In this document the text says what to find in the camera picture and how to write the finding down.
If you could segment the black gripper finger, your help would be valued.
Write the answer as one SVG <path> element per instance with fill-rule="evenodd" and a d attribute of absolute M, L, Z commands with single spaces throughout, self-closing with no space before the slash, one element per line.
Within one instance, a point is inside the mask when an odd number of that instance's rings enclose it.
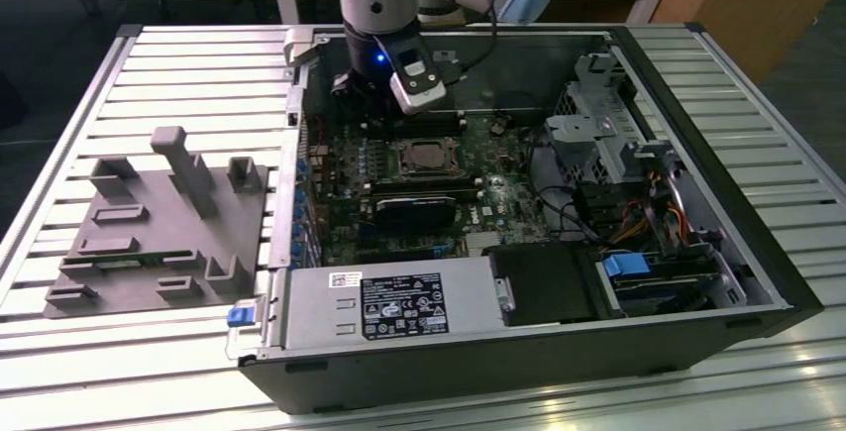
<path fill-rule="evenodd" d="M 337 110 L 349 121 L 380 126 L 393 113 L 395 99 L 389 88 L 356 71 L 335 77 L 331 94 Z"/>

